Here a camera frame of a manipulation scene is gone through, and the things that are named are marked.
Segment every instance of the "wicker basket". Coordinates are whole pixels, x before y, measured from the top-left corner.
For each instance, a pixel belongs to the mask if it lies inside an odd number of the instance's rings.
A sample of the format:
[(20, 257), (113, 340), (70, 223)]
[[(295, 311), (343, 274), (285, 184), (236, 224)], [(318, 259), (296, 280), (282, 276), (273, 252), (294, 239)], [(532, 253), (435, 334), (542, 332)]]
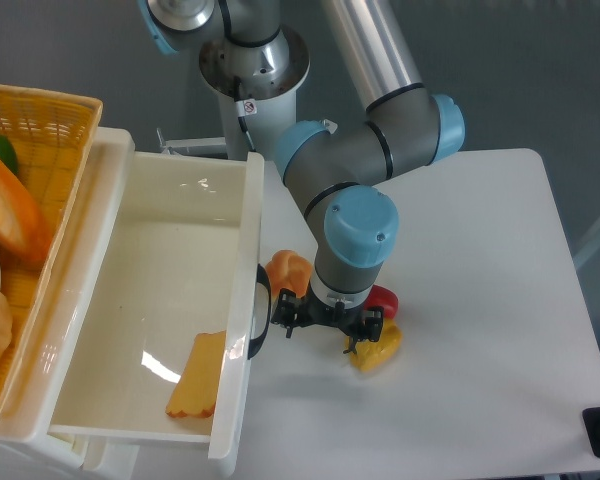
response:
[(0, 133), (16, 150), (20, 181), (55, 226), (42, 269), (0, 250), (1, 290), (13, 315), (13, 339), (0, 359), (0, 410), (21, 367), (101, 114), (96, 99), (0, 85)]

